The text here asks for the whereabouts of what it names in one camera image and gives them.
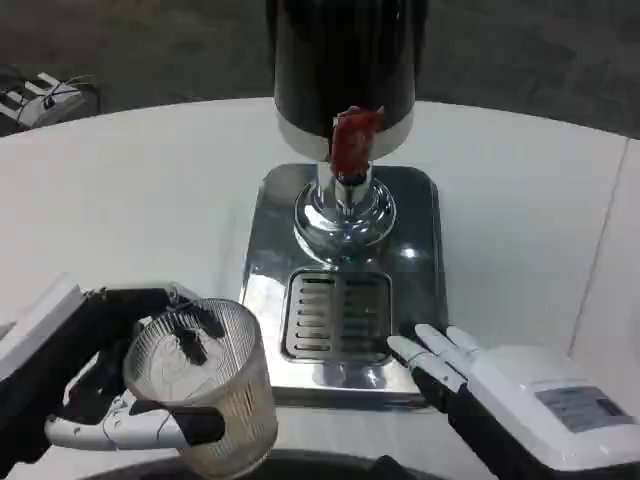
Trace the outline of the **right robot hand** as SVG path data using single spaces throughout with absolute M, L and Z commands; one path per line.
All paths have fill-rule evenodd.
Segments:
M 569 357 L 417 324 L 390 353 L 498 479 L 636 479 L 639 419 Z

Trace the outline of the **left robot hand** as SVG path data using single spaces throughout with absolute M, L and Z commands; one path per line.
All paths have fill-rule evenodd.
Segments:
M 179 324 L 181 315 L 194 327 Z M 222 440 L 215 407 L 128 399 L 124 359 L 141 320 L 165 320 L 188 361 L 201 366 L 221 322 L 183 286 L 164 282 L 83 290 L 55 281 L 1 327 L 1 474 L 35 463 L 51 446 L 89 451 L 189 448 Z

